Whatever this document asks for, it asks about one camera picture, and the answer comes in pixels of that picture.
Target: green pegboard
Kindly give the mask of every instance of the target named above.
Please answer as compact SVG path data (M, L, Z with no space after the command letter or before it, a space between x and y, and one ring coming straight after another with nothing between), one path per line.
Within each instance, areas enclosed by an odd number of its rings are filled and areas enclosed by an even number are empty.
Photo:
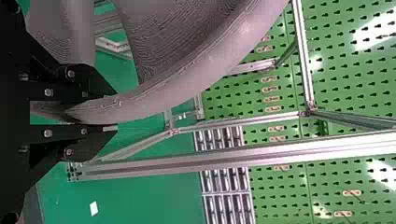
M268 40L262 41L242 63L280 57L290 44L285 31L284 17L280 16L266 35ZM265 51L262 47L271 47L272 50ZM263 88L273 90L263 93ZM270 103L265 104L269 97L277 100L271 99ZM256 71L224 77L203 92L203 103L207 119L256 117L295 111L297 104L291 68L285 65L276 69L276 73Z
M317 104L329 111L394 117L396 1L303 0L303 8ZM261 42L242 63L280 56L294 40L294 29L292 8L288 5L267 35L269 40ZM273 46L273 50L257 51L268 46ZM262 77L277 80L267 85L261 83ZM272 85L281 86L281 91L258 91ZM225 77L206 90L206 118L268 115L265 108L272 104L262 102L267 95L282 96L275 103L283 106L281 112L305 110L298 53L275 71ZM269 142L272 134L268 128L281 125L286 130L274 134L285 135L287 140L360 131L314 119L290 120L244 127L245 143ZM252 167L257 223L394 224L395 167L395 155L292 164L286 172L269 166ZM306 188L288 187L302 183ZM342 195L343 190L351 189L361 190L359 199ZM342 210L352 211L352 217L333 215Z
M244 127L245 144L270 143L299 139L299 120L287 120Z
M308 162L314 223L396 223L396 155ZM361 195L345 196L346 190ZM350 211L351 217L334 212Z
M252 167L249 174L257 223L311 223L305 164L280 171L273 166Z

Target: screw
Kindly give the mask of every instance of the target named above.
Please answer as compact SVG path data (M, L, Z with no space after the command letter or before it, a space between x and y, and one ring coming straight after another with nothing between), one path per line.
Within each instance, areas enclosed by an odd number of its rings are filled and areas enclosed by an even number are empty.
M76 73L74 71L72 71L72 70L69 70L69 71L67 71L67 76L70 77L70 78L73 78L73 77L76 76Z
M29 81L29 75L26 73L20 74L20 81Z
M53 96L53 90L52 89L45 89L44 94L48 97Z
M74 150L73 149L71 149L71 148L68 148L65 152L64 152L64 154L66 155L66 156L71 156L71 155L73 155L74 154Z
M85 134L87 134L88 133L88 130L87 129L81 129L81 134L82 135L85 135Z
M29 146L20 146L20 153L27 153L29 152Z
M46 138L52 137L52 130L48 129L44 131L44 137Z

